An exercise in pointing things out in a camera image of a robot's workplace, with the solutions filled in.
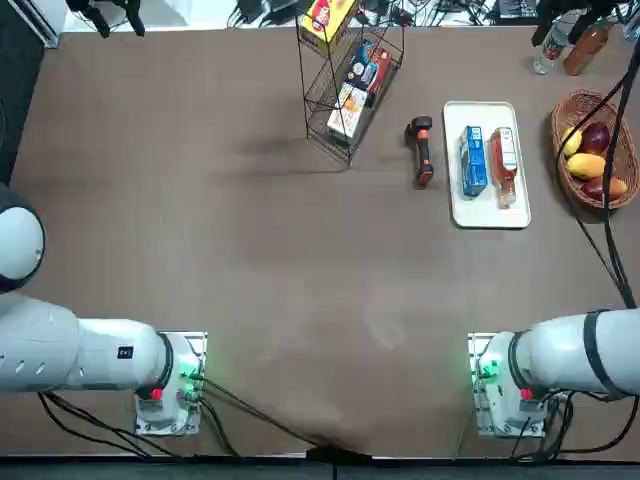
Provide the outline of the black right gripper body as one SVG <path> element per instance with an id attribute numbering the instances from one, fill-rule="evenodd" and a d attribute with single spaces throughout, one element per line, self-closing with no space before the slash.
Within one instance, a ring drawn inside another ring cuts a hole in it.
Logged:
<path id="1" fill-rule="evenodd" d="M 538 13 L 565 13 L 571 10 L 589 10 L 606 4 L 599 0 L 539 0 Z"/>

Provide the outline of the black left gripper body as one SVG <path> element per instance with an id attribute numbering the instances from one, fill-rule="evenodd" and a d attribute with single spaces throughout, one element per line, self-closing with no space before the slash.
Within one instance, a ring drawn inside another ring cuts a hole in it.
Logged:
<path id="1" fill-rule="evenodd" d="M 114 5 L 125 11 L 139 11 L 140 0 L 66 0 L 71 11 L 85 11 L 89 8 L 100 8 L 102 5 Z"/>

